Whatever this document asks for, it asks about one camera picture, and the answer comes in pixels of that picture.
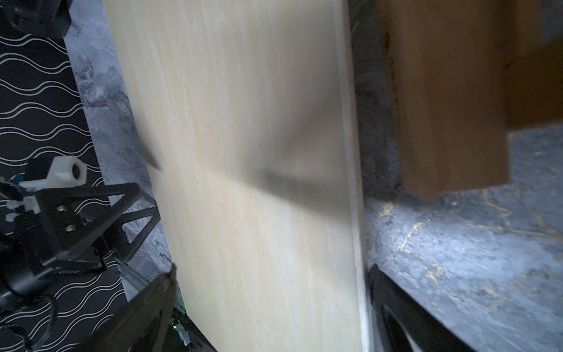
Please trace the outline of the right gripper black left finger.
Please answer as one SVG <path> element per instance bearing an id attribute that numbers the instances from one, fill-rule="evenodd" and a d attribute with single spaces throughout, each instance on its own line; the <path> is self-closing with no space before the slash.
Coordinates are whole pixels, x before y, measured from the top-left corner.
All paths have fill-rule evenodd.
<path id="1" fill-rule="evenodd" d="M 77 351 L 162 351 L 176 303 L 177 268 L 161 274 L 134 299 L 121 307 Z"/>

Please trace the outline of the light plywood board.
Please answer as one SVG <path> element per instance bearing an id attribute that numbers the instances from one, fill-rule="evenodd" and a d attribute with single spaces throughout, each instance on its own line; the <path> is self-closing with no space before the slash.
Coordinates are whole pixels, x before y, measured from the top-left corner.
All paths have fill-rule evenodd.
<path id="1" fill-rule="evenodd" d="M 346 1 L 106 1 L 189 317 L 218 351 L 372 351 Z"/>

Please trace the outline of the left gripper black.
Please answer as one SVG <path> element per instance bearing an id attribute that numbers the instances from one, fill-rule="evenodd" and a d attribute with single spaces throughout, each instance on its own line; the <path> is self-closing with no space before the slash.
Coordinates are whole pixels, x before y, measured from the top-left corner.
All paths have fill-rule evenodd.
<path id="1" fill-rule="evenodd" d="M 85 200 L 110 196 L 117 202 L 94 211 L 75 209 Z M 1 236 L 1 303 L 26 304 L 68 277 L 103 271 L 95 244 L 104 232 L 119 260 L 132 260 L 161 220 L 156 207 L 125 214 L 140 196 L 136 183 L 42 190 L 41 213 L 17 217 L 13 233 Z M 129 239 L 124 226 L 143 219 L 148 222 Z"/>

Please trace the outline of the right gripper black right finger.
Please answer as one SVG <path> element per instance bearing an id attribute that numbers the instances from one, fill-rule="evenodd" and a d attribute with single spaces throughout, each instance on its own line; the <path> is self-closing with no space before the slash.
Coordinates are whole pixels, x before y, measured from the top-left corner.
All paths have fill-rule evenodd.
<path id="1" fill-rule="evenodd" d="M 385 351 L 473 351 L 377 265 L 369 270 L 372 304 Z"/>

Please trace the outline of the large wooden easel frame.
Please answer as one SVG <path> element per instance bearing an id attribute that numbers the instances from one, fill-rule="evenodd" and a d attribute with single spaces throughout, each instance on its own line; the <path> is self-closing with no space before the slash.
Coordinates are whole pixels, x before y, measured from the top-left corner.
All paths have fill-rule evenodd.
<path id="1" fill-rule="evenodd" d="M 379 1 L 406 190 L 507 183 L 508 133 L 562 119 L 562 41 L 541 1 Z"/>

